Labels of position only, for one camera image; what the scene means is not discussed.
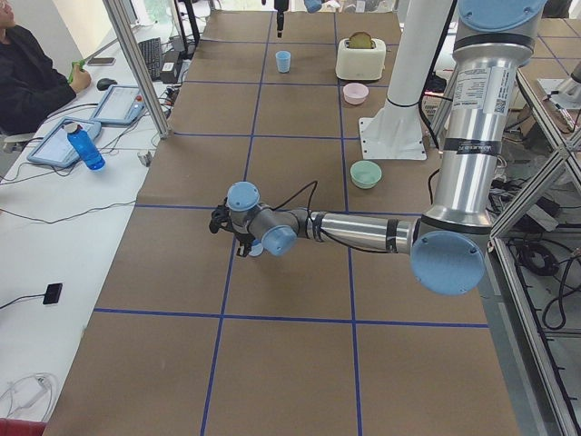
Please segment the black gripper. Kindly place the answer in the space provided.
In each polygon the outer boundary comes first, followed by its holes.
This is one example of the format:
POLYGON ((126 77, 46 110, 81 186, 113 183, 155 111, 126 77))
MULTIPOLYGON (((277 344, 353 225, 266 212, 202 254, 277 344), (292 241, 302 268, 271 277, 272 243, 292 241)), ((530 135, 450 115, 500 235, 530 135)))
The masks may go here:
POLYGON ((250 253, 250 245, 254 242, 255 237, 245 227, 240 227, 234 223, 231 227, 236 239, 240 243, 236 255, 239 257, 247 257, 250 253))
POLYGON ((274 0, 273 7, 277 11, 276 22, 277 22, 277 37, 282 38, 284 30, 284 12, 289 10, 289 0, 274 0))

